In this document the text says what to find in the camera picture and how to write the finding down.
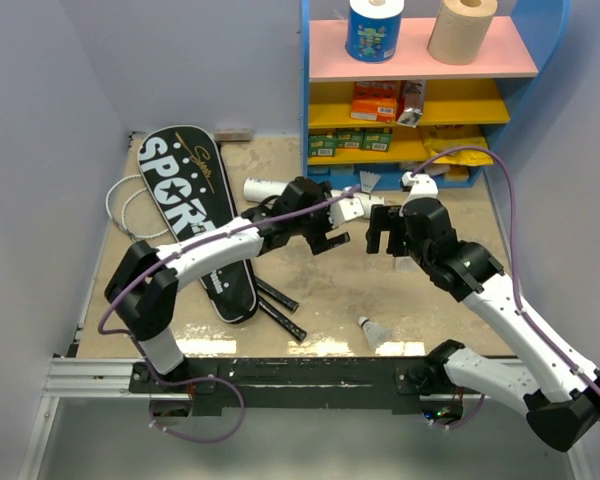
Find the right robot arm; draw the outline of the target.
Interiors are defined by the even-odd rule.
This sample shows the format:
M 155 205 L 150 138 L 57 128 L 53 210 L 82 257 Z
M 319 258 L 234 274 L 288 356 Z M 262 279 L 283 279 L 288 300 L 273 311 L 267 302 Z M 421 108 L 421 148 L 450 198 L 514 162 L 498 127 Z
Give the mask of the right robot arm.
M 436 287 L 484 320 L 523 364 L 517 370 L 447 340 L 407 376 L 423 393 L 457 386 L 485 394 L 521 414 L 537 437 L 560 452 L 569 451 L 600 421 L 600 367 L 520 296 L 484 246 L 458 239 L 439 200 L 373 206 L 368 253 L 378 252 L 383 232 L 389 234 L 389 254 L 413 259 Z

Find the white shuttlecock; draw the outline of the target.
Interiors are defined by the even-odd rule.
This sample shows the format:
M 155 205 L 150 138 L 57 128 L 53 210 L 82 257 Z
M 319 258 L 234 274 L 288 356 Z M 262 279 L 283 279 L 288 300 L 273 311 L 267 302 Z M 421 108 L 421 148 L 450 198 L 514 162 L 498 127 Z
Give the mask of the white shuttlecock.
M 360 171 L 359 172 L 359 185 L 360 191 L 366 194 L 370 194 L 378 182 L 381 179 L 381 175 L 370 172 L 370 171 Z

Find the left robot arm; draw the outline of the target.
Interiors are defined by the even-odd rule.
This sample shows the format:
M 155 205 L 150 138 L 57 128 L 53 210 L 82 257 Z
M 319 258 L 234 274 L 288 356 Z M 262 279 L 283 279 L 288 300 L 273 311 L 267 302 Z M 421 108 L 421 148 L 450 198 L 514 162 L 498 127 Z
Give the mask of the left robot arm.
M 176 392 L 187 380 L 185 356 L 170 329 L 182 288 L 227 265 L 282 248 L 295 236 L 303 237 L 315 255 L 348 242 L 348 234 L 326 235 L 340 224 L 336 208 L 352 201 L 358 190 L 351 187 L 334 196 L 329 183 L 298 177 L 272 203 L 252 207 L 215 230 L 162 247 L 134 243 L 105 289 L 107 312 L 125 324 L 125 334 L 153 368 L 153 382 Z

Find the white shuttlecock tube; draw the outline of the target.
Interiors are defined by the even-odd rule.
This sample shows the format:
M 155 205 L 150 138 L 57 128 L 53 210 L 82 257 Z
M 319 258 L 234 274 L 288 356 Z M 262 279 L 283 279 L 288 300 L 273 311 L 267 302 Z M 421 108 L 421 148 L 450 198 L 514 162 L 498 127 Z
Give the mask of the white shuttlecock tube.
M 259 203 L 270 196 L 280 195 L 285 187 L 285 182 L 248 177 L 243 185 L 243 197 L 247 202 Z M 366 192 L 356 192 L 354 197 L 357 198 L 361 204 L 365 219 L 370 218 L 371 209 L 374 205 L 385 204 L 385 199 L 383 197 L 371 195 Z

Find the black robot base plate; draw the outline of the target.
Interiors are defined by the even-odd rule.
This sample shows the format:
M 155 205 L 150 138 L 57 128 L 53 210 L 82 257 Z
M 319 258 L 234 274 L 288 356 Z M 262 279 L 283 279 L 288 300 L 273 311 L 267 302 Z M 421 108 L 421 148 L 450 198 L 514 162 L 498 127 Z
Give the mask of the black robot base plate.
M 191 402 L 196 416 L 237 408 L 239 390 L 250 409 L 372 409 L 419 414 L 457 390 L 423 357 L 190 358 L 174 377 L 153 379 L 132 366 L 129 390 L 154 399 Z

